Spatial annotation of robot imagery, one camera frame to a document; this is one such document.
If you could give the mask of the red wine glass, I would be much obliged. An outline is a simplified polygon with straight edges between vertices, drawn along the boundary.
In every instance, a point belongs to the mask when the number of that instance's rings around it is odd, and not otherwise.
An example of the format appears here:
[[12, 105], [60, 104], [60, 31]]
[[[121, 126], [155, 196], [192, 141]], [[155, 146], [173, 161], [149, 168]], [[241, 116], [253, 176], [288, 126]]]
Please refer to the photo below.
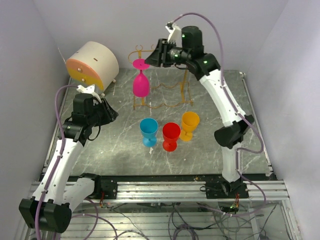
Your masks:
[[177, 141], [181, 134], [181, 128], [177, 123], [168, 122], [162, 128], [162, 147], [167, 152], [173, 152], [177, 148]]

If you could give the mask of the orange wine glass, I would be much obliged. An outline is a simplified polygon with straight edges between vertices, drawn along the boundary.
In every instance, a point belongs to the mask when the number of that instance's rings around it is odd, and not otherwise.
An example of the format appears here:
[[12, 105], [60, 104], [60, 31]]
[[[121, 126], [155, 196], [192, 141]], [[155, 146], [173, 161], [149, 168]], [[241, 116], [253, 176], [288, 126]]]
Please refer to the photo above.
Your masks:
[[193, 131], [197, 128], [200, 117], [193, 111], [185, 112], [181, 117], [180, 139], [189, 142], [193, 138]]

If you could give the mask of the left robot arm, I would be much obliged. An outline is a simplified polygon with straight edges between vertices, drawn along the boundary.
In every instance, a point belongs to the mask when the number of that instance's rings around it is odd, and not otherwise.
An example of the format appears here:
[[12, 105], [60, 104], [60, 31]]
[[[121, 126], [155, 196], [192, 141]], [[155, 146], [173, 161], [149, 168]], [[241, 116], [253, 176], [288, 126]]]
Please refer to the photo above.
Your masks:
[[73, 111], [62, 124], [56, 149], [39, 186], [29, 199], [23, 198], [19, 211], [29, 228], [63, 233], [68, 228], [72, 213], [84, 199], [96, 199], [102, 195], [99, 175], [82, 173], [76, 183], [66, 189], [71, 171], [91, 141], [93, 128], [112, 123], [118, 117], [105, 98], [98, 99], [90, 93], [78, 93], [73, 99]]

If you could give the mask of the blue wine glass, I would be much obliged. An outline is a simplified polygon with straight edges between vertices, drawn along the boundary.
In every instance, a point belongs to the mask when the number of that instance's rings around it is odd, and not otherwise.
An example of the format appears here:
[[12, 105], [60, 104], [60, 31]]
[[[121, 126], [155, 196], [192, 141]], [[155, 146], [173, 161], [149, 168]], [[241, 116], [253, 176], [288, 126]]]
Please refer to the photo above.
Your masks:
[[148, 148], [153, 148], [157, 144], [156, 134], [158, 132], [158, 122], [153, 118], [144, 118], [140, 124], [140, 132], [142, 134], [142, 143]]

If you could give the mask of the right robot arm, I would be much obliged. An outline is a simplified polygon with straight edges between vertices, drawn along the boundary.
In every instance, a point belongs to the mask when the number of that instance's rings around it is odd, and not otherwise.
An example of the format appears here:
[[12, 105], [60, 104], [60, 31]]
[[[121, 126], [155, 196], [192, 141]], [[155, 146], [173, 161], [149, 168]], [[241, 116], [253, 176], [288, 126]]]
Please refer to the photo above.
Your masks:
[[216, 191], [231, 198], [243, 185], [237, 168], [239, 161], [236, 159], [236, 149], [242, 146], [244, 135], [254, 123], [254, 117], [247, 115], [238, 105], [216, 57], [204, 51], [202, 31], [197, 26], [180, 28], [175, 23], [168, 23], [166, 29], [168, 37], [158, 40], [154, 51], [144, 62], [164, 68], [185, 65], [208, 92], [223, 124], [214, 132], [223, 160], [222, 179], [217, 182]]

